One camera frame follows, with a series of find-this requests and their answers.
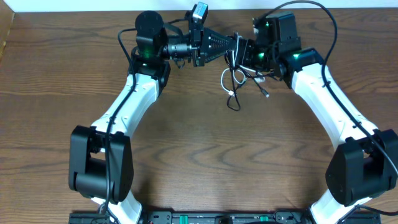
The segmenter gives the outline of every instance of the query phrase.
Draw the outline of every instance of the wood grain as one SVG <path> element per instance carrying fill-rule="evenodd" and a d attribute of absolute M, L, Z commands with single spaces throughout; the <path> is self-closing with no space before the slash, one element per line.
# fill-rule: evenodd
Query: wood grain
<path fill-rule="evenodd" d="M 356 107 L 381 130 L 398 130 L 398 9 L 334 9 L 339 40 L 330 70 Z M 206 25 L 252 37 L 262 11 L 211 11 Z M 332 26 L 317 9 L 295 10 L 303 46 L 325 54 Z M 117 31 L 139 12 L 17 14 L 0 66 L 0 223 L 66 223 L 96 205 L 67 184 L 69 135 L 98 119 L 124 85 L 127 62 Z M 171 21 L 184 12 L 161 12 Z M 135 34 L 123 36 L 135 44 Z M 227 109 L 223 59 L 172 66 L 162 96 L 132 140 L 134 195 L 174 210 L 305 208 L 326 190 L 331 142 L 309 107 L 269 80 L 252 83 L 242 111 Z M 369 203 L 397 209 L 396 190 Z M 384 223 L 398 218 L 383 217 Z"/>
<path fill-rule="evenodd" d="M 13 18 L 14 12 L 3 0 L 0 0 L 0 62 Z"/>

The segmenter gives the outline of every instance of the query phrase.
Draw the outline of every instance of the green connector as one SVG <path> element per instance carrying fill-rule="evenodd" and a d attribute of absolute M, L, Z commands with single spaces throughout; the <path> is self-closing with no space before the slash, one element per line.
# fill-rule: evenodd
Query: green connector
<path fill-rule="evenodd" d="M 268 222 L 268 217 L 260 217 L 260 222 Z"/>
<path fill-rule="evenodd" d="M 188 215 L 180 216 L 180 224 L 188 224 Z"/>

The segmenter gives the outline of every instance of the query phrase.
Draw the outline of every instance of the white wall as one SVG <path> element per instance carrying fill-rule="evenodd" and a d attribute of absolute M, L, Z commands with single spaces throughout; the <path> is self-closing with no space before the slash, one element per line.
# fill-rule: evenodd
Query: white wall
<path fill-rule="evenodd" d="M 4 0 L 14 12 L 189 10 L 194 0 Z M 201 0 L 209 9 L 272 9 L 286 0 Z M 326 7 L 398 7 L 398 0 L 318 0 Z M 293 4 L 291 8 L 316 7 Z"/>

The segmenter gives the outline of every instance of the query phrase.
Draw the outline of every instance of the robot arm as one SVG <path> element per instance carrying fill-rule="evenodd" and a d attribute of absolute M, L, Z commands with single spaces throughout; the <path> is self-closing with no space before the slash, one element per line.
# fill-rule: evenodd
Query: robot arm
<path fill-rule="evenodd" d="M 146 109 L 156 101 L 167 84 L 170 66 L 165 59 L 187 59 L 193 65 L 204 66 L 226 51 L 237 49 L 230 37 L 207 29 L 207 5 L 199 3 L 185 16 L 190 32 L 183 35 L 171 23 L 164 24 L 160 15 L 146 11 L 136 19 L 137 45 L 140 55 L 133 54 L 135 74 L 127 82 L 109 110 L 90 128 L 77 126 L 70 143 L 69 186 L 98 204 L 106 197 L 105 161 L 94 159 L 91 153 L 104 150 L 104 136 L 109 118 L 125 99 L 136 76 L 136 89 L 119 110 L 110 132 L 111 198 L 109 209 L 121 224 L 139 223 L 141 204 L 131 192 L 132 154 L 130 140 Z M 178 35 L 167 36 L 165 28 Z M 396 174 L 382 154 L 374 150 L 372 142 L 357 128 L 325 88 L 321 75 L 323 59 L 315 49 L 302 49 L 297 36 L 295 18 L 291 12 L 271 14 L 254 20 L 256 40 L 239 40 L 236 61 L 260 72 L 273 72 L 287 86 L 300 95 L 326 129 L 335 149 L 328 170 L 328 190 L 311 208 L 311 220 L 302 223 L 334 224 L 344 219 L 357 204 L 366 203 L 396 185 Z M 393 163 L 398 162 L 398 136 L 392 131 L 379 131 L 349 101 L 326 68 L 326 79 L 331 89 L 348 111 L 374 139 L 384 146 Z M 363 152 L 369 154 L 364 158 Z M 90 223 L 109 217 L 82 217 L 71 214 L 70 223 Z"/>
<path fill-rule="evenodd" d="M 336 101 L 331 97 L 329 91 L 325 88 L 321 75 L 321 65 L 314 63 L 302 68 L 302 71 L 295 72 L 292 80 L 292 89 L 300 95 L 315 113 L 322 126 L 325 128 L 336 150 L 340 144 L 344 144 L 347 138 L 355 140 L 365 138 L 365 134 L 354 126 L 347 114 L 341 109 Z M 350 102 L 346 95 L 340 90 L 326 68 L 326 78 L 330 86 L 337 94 L 338 98 L 354 114 L 363 127 L 373 133 L 377 127 L 368 121 Z M 312 217 L 316 223 L 337 223 L 347 213 L 354 209 L 357 204 L 366 203 L 371 200 L 370 197 L 363 198 L 354 203 L 354 205 L 344 206 L 337 202 L 330 190 L 327 190 L 322 198 L 311 206 Z"/>

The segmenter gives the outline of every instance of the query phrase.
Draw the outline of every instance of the black joint housing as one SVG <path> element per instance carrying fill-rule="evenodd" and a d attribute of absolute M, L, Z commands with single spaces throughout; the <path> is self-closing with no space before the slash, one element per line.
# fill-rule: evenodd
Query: black joint housing
<path fill-rule="evenodd" d="M 94 127 L 77 126 L 70 136 L 69 188 L 84 197 L 106 198 L 106 163 L 90 154 L 104 147 L 104 135 Z M 110 202 L 116 204 L 127 197 L 134 177 L 130 138 L 111 134 L 110 146 Z"/>
<path fill-rule="evenodd" d="M 71 213 L 68 224 L 112 224 L 109 215 L 97 213 Z"/>
<path fill-rule="evenodd" d="M 257 22 L 255 28 L 258 30 L 256 39 L 258 46 L 270 46 L 278 42 L 280 54 L 301 49 L 293 12 L 271 14 L 266 19 Z"/>
<path fill-rule="evenodd" d="M 393 130 L 376 131 L 375 140 L 384 147 L 395 165 L 398 164 L 398 136 Z M 370 149 L 369 138 L 354 140 L 337 147 L 326 171 L 326 183 L 335 200 L 350 206 L 366 197 L 378 197 L 396 186 L 397 174 L 377 149 Z M 364 158 L 364 151 L 369 157 Z"/>
<path fill-rule="evenodd" d="M 137 16 L 136 29 L 140 55 L 145 58 L 159 57 L 168 42 L 162 16 L 155 11 L 144 11 Z"/>
<path fill-rule="evenodd" d="M 149 75 L 154 80 L 159 81 L 160 95 L 169 80 L 171 71 L 169 62 L 162 60 L 161 58 L 145 58 L 141 54 L 131 55 L 131 57 L 134 61 L 133 69 L 136 73 Z"/>
<path fill-rule="evenodd" d="M 275 76 L 283 79 L 287 87 L 291 89 L 294 72 L 302 71 L 303 67 L 314 63 L 323 63 L 323 58 L 314 48 L 284 53 L 279 57 Z"/>

